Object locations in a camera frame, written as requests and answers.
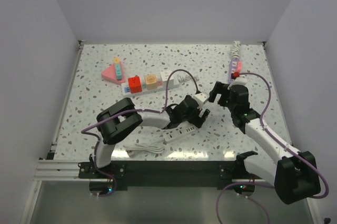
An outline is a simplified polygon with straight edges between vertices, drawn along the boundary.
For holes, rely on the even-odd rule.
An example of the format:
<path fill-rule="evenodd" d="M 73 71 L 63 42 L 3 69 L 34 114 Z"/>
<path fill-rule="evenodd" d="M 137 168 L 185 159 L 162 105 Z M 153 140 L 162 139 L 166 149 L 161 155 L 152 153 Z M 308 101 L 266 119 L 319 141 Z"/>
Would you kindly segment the white cube socket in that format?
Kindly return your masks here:
<path fill-rule="evenodd" d="M 170 82 L 168 80 L 168 77 L 170 76 L 170 74 L 171 74 L 170 70 L 160 72 L 160 77 L 161 77 L 161 81 L 162 81 L 163 86 L 166 85 L 167 82 Z"/>

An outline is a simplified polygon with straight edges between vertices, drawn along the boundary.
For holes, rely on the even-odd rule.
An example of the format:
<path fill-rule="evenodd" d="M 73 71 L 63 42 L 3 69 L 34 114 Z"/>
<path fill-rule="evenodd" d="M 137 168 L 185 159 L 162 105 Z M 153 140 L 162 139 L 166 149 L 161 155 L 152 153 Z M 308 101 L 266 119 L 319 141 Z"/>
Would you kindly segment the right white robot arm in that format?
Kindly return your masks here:
<path fill-rule="evenodd" d="M 301 152 L 269 130 L 262 116 L 250 107 L 249 91 L 243 85 L 216 82 L 210 91 L 209 101 L 226 107 L 233 125 L 253 139 L 272 159 L 272 165 L 262 165 L 256 151 L 236 156 L 231 174 L 240 178 L 256 175 L 273 185 L 282 202 L 289 205 L 320 193 L 316 161 L 309 151 Z"/>

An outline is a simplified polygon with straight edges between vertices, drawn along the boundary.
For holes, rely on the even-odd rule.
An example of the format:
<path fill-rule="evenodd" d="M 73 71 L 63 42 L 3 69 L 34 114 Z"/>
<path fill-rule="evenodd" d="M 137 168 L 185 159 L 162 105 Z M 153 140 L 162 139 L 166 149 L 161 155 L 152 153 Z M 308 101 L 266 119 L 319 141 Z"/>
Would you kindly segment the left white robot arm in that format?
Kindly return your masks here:
<path fill-rule="evenodd" d="M 196 128 L 201 128 L 210 113 L 208 109 L 202 110 L 208 99 L 205 93 L 186 95 L 182 102 L 167 106 L 163 111 L 136 108 L 130 98 L 118 101 L 96 117 L 96 124 L 81 132 L 89 135 L 91 129 L 97 128 L 101 134 L 97 138 L 98 142 L 91 157 L 93 162 L 91 173 L 97 178 L 105 177 L 109 172 L 115 145 L 123 141 L 137 127 L 168 130 L 187 122 Z"/>

